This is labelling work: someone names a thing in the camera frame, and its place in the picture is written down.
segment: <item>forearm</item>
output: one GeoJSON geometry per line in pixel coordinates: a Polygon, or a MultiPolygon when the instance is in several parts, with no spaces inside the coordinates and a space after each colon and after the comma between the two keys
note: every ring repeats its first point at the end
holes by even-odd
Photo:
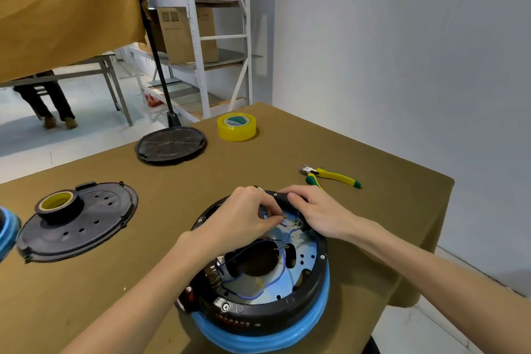
{"type": "Polygon", "coordinates": [[[383,228],[352,235],[347,239],[408,279],[485,354],[531,352],[526,299],[383,228]]]}
{"type": "Polygon", "coordinates": [[[142,353],[176,297],[215,256],[196,237],[183,234],[153,270],[61,354],[142,353]]]}

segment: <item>brown cloth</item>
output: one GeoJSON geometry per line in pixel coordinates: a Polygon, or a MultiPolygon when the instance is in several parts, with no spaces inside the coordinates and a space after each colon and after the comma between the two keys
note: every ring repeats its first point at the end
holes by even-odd
{"type": "Polygon", "coordinates": [[[143,39],[138,0],[0,0],[0,82],[143,39]]]}
{"type": "MultiPolygon", "coordinates": [[[[375,220],[410,243],[433,251],[454,181],[265,104],[242,109],[259,132],[227,142],[216,119],[196,124],[208,138],[199,157],[169,167],[137,160],[129,144],[0,185],[0,204],[26,221],[47,194],[77,184],[123,181],[139,206],[127,227],[80,256],[24,264],[16,251],[0,264],[2,352],[55,354],[130,290],[213,202],[241,185],[279,190],[304,183],[301,162],[355,177],[358,190],[321,179],[322,187],[354,213],[375,220]]],[[[331,274],[320,322],[283,351],[358,354],[389,303],[412,305],[417,293],[354,245],[328,241],[331,274]]],[[[147,353],[204,354],[222,350],[191,318],[169,311],[147,353]]]]}

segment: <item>white shelving rack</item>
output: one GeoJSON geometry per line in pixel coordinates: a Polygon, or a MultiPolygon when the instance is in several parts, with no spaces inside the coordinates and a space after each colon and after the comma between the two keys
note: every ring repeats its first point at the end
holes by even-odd
{"type": "MultiPolygon", "coordinates": [[[[192,122],[198,122],[199,120],[230,112],[235,108],[253,103],[250,0],[148,0],[148,4],[150,8],[186,7],[186,14],[189,19],[196,62],[185,65],[170,64],[168,56],[163,52],[159,52],[161,64],[167,66],[169,69],[170,78],[165,80],[168,90],[170,91],[172,107],[177,113],[181,114],[192,122]],[[239,8],[243,17],[243,33],[235,35],[201,37],[197,24],[196,6],[212,8],[239,8]],[[229,38],[243,39],[243,53],[226,49],[218,49],[218,62],[204,64],[201,41],[223,40],[229,38]],[[220,98],[212,94],[209,95],[205,71],[226,68],[234,65],[241,65],[242,68],[234,86],[231,99],[222,101],[220,98]],[[244,80],[246,80],[245,98],[238,98],[238,94],[244,80]]],[[[153,56],[148,52],[144,52],[143,50],[134,48],[132,46],[128,46],[126,48],[133,58],[133,61],[135,56],[142,56],[144,58],[153,60],[153,56]]],[[[140,78],[136,64],[133,66],[136,71],[136,80],[142,91],[142,98],[148,109],[150,119],[152,120],[152,116],[150,114],[151,109],[147,105],[148,103],[143,96],[143,92],[145,91],[151,94],[156,100],[166,103],[162,89],[160,88],[160,82],[155,81],[154,76],[152,82],[145,84],[140,78]]]]}

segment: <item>shoe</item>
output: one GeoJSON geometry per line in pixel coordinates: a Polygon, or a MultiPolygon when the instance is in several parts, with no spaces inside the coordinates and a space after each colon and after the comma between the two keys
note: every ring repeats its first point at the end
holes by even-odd
{"type": "Polygon", "coordinates": [[[54,116],[45,116],[44,129],[53,129],[57,126],[57,120],[54,116]]]}
{"type": "Polygon", "coordinates": [[[67,129],[76,129],[77,122],[74,118],[70,118],[70,116],[65,117],[65,125],[67,129]]]}

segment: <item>blue foam ring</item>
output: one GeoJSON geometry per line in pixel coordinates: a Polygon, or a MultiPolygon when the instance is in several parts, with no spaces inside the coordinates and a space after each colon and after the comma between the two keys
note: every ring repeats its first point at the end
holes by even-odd
{"type": "Polygon", "coordinates": [[[2,211],[5,223],[2,227],[2,230],[0,230],[0,262],[5,259],[5,257],[9,254],[11,249],[15,246],[15,243],[17,242],[17,235],[19,234],[20,230],[20,219],[11,213],[8,209],[5,209],[0,206],[0,210],[2,211]]]}
{"type": "Polygon", "coordinates": [[[309,312],[296,324],[288,329],[267,336],[249,337],[226,332],[210,323],[202,312],[193,312],[194,319],[199,330],[214,344],[223,350],[235,354],[258,354],[282,350],[296,344],[305,337],[317,324],[328,301],[328,291],[330,290],[330,270],[327,263],[327,272],[324,278],[323,289],[309,312]]]}

